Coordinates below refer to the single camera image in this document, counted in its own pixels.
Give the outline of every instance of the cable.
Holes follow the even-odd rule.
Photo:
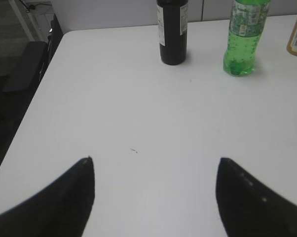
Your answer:
[[[30,9],[28,8],[28,6],[22,0],[19,0],[19,1],[26,8],[26,12],[30,12]]]
[[[38,4],[34,5],[34,7],[36,7],[36,6],[38,6],[38,5],[52,6],[51,4],[38,3]]]

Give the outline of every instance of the green plastic bottle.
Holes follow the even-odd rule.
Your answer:
[[[233,76],[252,72],[270,0],[234,0],[223,68]]]

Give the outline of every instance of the gray carpet floor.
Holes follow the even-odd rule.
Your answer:
[[[22,11],[22,14],[27,25],[31,28],[32,25],[25,11]],[[31,32],[34,36],[36,35],[33,27]],[[29,40],[8,0],[0,0],[0,94],[5,81],[14,70],[28,42]],[[5,124],[4,126],[6,126],[2,129],[4,132],[0,134],[0,164],[10,144],[9,141],[13,137],[13,134],[9,134],[11,125]]]
[[[31,23],[25,13],[28,26]],[[6,76],[16,66],[24,48],[29,42],[8,0],[0,0],[0,76]]]

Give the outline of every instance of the gray wall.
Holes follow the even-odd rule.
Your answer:
[[[233,0],[205,0],[203,20],[229,19]],[[269,15],[297,14],[297,0],[271,0]]]
[[[157,24],[156,0],[51,0],[64,33]],[[189,20],[201,21],[202,0],[189,0]]]
[[[228,19],[232,0],[189,0],[189,21]],[[156,0],[51,0],[64,33],[157,23]],[[297,14],[297,0],[271,0],[269,15]]]

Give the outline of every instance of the dark glass bottle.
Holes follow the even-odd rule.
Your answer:
[[[188,0],[157,0],[162,61],[177,65],[186,59]]]

